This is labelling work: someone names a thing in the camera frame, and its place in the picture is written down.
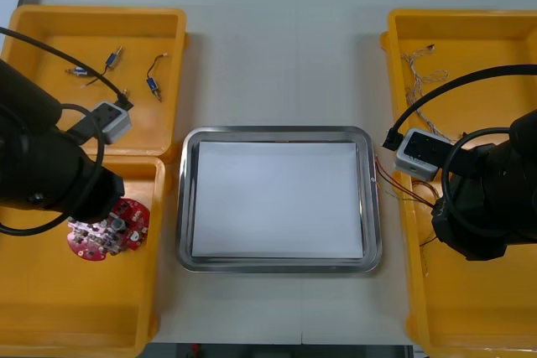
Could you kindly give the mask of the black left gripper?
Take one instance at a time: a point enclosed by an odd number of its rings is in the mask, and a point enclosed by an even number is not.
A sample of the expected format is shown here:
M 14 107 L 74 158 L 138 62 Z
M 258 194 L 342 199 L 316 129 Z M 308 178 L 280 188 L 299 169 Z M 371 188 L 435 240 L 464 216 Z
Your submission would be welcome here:
M 99 221 L 124 196 L 123 178 L 92 160 L 69 139 L 55 139 L 47 147 L 37 191 L 41 208 L 67 213 L 80 221 Z

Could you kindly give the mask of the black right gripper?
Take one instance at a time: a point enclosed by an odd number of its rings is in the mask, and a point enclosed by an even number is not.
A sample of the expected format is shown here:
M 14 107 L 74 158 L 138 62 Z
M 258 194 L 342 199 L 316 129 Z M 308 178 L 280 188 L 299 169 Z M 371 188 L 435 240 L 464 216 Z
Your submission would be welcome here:
M 489 261 L 504 256 L 508 232 L 487 207 L 478 177 L 448 174 L 454 206 L 465 219 L 458 220 L 440 198 L 431 212 L 431 224 L 439 241 L 463 255 L 468 261 Z

